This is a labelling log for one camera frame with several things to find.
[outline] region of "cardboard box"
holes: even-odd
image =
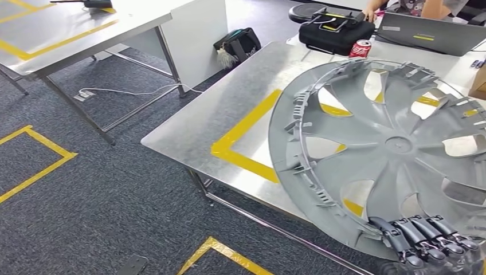
[[[486,66],[477,71],[469,96],[486,100]]]

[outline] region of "white wall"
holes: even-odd
[[[193,87],[222,69],[213,44],[228,33],[225,0],[170,0],[167,4],[174,7],[172,20],[162,29],[181,82]],[[165,59],[153,30],[124,44]]]

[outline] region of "yellow tape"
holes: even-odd
[[[213,143],[211,146],[211,154],[220,159],[224,159],[229,163],[233,163],[248,171],[251,171],[259,176],[262,176],[271,182],[278,183],[279,180],[274,169],[232,151],[231,147],[236,141],[243,137],[243,135],[248,132],[248,130],[250,130],[250,128],[258,120],[260,120],[268,111],[270,111],[270,109],[272,109],[281,93],[282,90],[279,89],[273,91],[228,133],[220,138],[220,140]]]
[[[81,39],[81,38],[83,38],[85,36],[88,36],[88,35],[90,35],[92,33],[95,33],[95,32],[98,32],[100,30],[103,30],[103,29],[105,29],[105,28],[107,28],[107,27],[109,27],[109,26],[111,26],[111,25],[113,25],[113,24],[115,24],[117,22],[118,22],[118,20],[111,21],[109,23],[106,23],[106,24],[103,24],[101,26],[98,26],[98,27],[96,27],[96,28],[94,28],[92,30],[89,30],[89,31],[80,33],[80,34],[78,34],[76,36],[73,36],[73,37],[71,37],[69,39],[63,40],[63,41],[58,42],[58,43],[55,43],[55,44],[53,44],[51,46],[45,47],[43,49],[40,49],[40,50],[38,50],[38,51],[36,51],[34,53],[26,53],[23,50],[18,49],[15,46],[12,46],[12,45],[8,44],[7,42],[1,41],[1,40],[0,40],[0,49],[4,50],[4,51],[6,51],[6,52],[8,52],[8,53],[10,53],[12,55],[15,55],[15,56],[17,56],[18,58],[20,58],[22,60],[29,60],[31,58],[34,58],[34,57],[39,56],[41,54],[44,54],[44,53],[46,53],[48,51],[51,51],[53,49],[57,49],[57,48],[59,48],[61,46],[64,46],[66,44],[69,44],[69,43],[71,43],[73,41],[76,41],[78,39]]]
[[[344,18],[344,16],[343,15],[340,15],[340,14],[326,13],[326,15],[333,16],[333,17]]]
[[[207,240],[199,247],[196,252],[187,260],[177,275],[184,274],[192,265],[206,253],[209,249],[214,249],[217,252],[223,254],[225,257],[229,258],[230,260],[236,262],[237,264],[243,266],[248,271],[252,272],[253,274],[258,275],[272,275],[270,272],[266,271],[262,267],[258,266],[251,260],[245,258],[240,253],[234,251],[233,249],[227,247],[226,245],[218,242],[215,238],[209,237]]]
[[[384,100],[385,98],[383,97],[383,92],[379,93],[377,98],[375,99],[375,101],[378,103],[383,103]]]
[[[375,99],[376,102],[378,103],[383,103],[384,101],[384,98],[383,98],[383,92],[381,92],[377,98]],[[427,104],[427,105],[430,105],[430,106],[434,106],[434,107],[437,107],[439,106],[439,101],[438,100],[435,100],[435,99],[431,99],[431,98],[428,98],[428,97],[425,97],[425,96],[421,96],[417,99],[417,102],[420,102],[420,103],[424,103],[424,104]]]
[[[321,107],[322,111],[324,111],[325,113],[328,113],[330,115],[333,115],[333,116],[351,116],[352,115],[352,113],[349,112],[349,111],[339,109],[339,108],[336,108],[336,107],[333,107],[333,106],[330,106],[330,105],[327,105],[327,104],[321,104],[320,107]]]
[[[329,27],[329,26],[324,26],[322,25],[323,28],[328,29],[328,30],[337,30],[335,27]]]
[[[468,116],[468,117],[473,116],[475,114],[477,114],[477,110],[469,110],[469,111],[464,112],[464,116]]]
[[[356,216],[361,217],[361,215],[363,214],[363,209],[365,209],[363,206],[358,205],[348,199],[344,199],[343,203]]]
[[[346,148],[347,148],[347,147],[346,147],[346,145],[341,144],[341,145],[339,145],[338,149],[336,149],[335,153],[342,152],[342,151],[344,151]]]
[[[15,195],[16,193],[18,193],[18,192],[22,191],[23,189],[27,188],[32,183],[38,181],[43,176],[45,176],[48,173],[50,173],[50,172],[54,171],[55,169],[59,168],[64,163],[66,163],[67,161],[71,160],[72,158],[74,158],[77,155],[77,153],[68,152],[64,148],[62,148],[59,145],[57,145],[56,143],[54,143],[54,142],[50,141],[49,139],[47,139],[46,137],[42,136],[40,133],[32,130],[32,125],[27,125],[27,126],[23,127],[22,129],[19,129],[19,130],[15,131],[15,132],[13,132],[13,133],[5,136],[4,138],[0,139],[0,145],[2,145],[3,143],[8,142],[9,140],[15,138],[16,136],[19,136],[22,133],[28,134],[29,136],[31,136],[36,141],[42,143],[44,146],[46,146],[49,149],[51,149],[52,151],[58,153],[59,155],[62,156],[62,159],[56,161],[55,163],[51,164],[46,169],[44,169],[44,170],[40,171],[39,173],[33,175],[32,177],[30,177],[26,181],[22,182],[21,184],[15,186],[10,191],[8,191],[8,192],[4,193],[3,195],[1,195],[0,196],[0,203],[4,202],[5,200],[9,199],[10,197],[12,197],[13,195]]]
[[[27,11],[17,13],[17,14],[11,15],[11,16],[0,18],[0,23],[5,23],[7,21],[11,21],[11,20],[14,20],[14,19],[17,19],[17,18],[21,18],[21,17],[24,17],[24,16],[29,15],[31,13],[34,13],[36,11],[47,9],[48,7],[52,7],[52,6],[55,6],[55,5],[56,5],[55,3],[51,3],[51,4],[48,4],[48,5],[42,6],[42,7],[38,7],[35,11],[27,10]]]
[[[113,9],[112,7],[106,7],[104,9],[101,9],[102,11],[106,11],[107,13],[116,13],[116,10]]]
[[[435,38],[427,37],[427,36],[413,36],[413,38],[428,40],[428,41],[434,41],[435,40]]]
[[[38,9],[38,7],[32,6],[31,4],[22,2],[20,0],[7,0],[7,1],[9,1],[10,3],[15,4],[17,6],[23,7],[24,9],[28,9],[30,11],[37,11],[37,9]]]

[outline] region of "person's hand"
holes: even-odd
[[[368,22],[373,23],[377,19],[377,15],[375,14],[375,11],[369,7],[366,7],[361,12],[364,13],[364,20]]]

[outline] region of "robotic hand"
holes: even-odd
[[[482,274],[479,245],[439,215],[415,215],[391,222],[369,217],[369,221],[397,253],[397,269],[401,271],[397,274]]]

